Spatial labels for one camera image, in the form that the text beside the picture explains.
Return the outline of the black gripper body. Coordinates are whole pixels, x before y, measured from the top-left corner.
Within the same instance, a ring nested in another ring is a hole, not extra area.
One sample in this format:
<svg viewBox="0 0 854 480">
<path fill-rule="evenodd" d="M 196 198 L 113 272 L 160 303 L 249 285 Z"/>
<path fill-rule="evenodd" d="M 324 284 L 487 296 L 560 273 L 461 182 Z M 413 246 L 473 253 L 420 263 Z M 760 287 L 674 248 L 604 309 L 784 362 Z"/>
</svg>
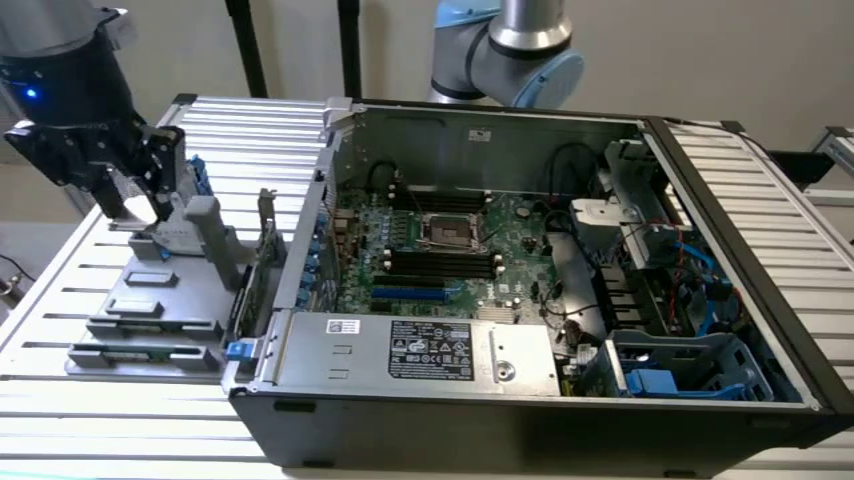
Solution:
<svg viewBox="0 0 854 480">
<path fill-rule="evenodd" d="M 58 186 L 109 185 L 108 169 L 135 159 L 144 119 L 103 29 L 77 48 L 42 57 L 4 57 L 1 86 L 26 127 L 4 140 Z"/>
</svg>

